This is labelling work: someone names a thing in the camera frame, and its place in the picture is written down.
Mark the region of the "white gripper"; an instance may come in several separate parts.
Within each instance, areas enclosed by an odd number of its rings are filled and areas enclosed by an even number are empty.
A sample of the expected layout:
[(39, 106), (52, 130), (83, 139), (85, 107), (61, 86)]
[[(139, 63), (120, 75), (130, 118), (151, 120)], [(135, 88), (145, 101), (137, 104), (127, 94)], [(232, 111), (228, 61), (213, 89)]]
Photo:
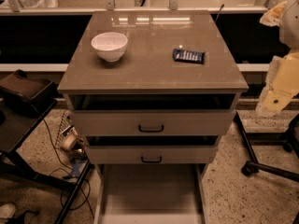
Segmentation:
[(278, 115), (299, 93), (299, 51), (292, 50), (283, 58), (275, 56), (272, 60), (274, 77), (270, 87), (262, 89), (256, 114), (261, 117)]

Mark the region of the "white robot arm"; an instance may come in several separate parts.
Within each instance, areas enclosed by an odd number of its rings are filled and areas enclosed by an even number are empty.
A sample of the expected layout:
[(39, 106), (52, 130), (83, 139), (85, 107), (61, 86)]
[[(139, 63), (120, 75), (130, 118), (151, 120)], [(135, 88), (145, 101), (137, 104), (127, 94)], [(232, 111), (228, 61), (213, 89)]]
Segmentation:
[(279, 3), (262, 15), (260, 23), (277, 26), (279, 41), (290, 48), (284, 57), (273, 57), (255, 108), (259, 116), (272, 117), (299, 94), (299, 0)]

